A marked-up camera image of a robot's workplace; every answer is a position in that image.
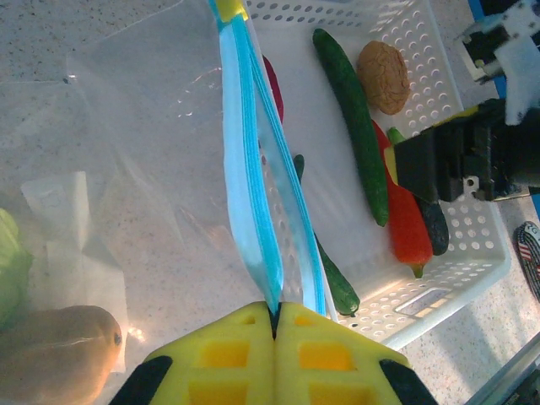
potato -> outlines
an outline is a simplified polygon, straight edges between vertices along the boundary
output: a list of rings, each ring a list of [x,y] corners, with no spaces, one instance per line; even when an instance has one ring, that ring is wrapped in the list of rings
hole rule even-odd
[[[0,402],[90,404],[121,345],[118,323],[100,307],[34,312],[0,334]]]
[[[405,106],[410,93],[407,67],[396,48],[373,40],[360,53],[356,73],[370,104],[388,115]]]

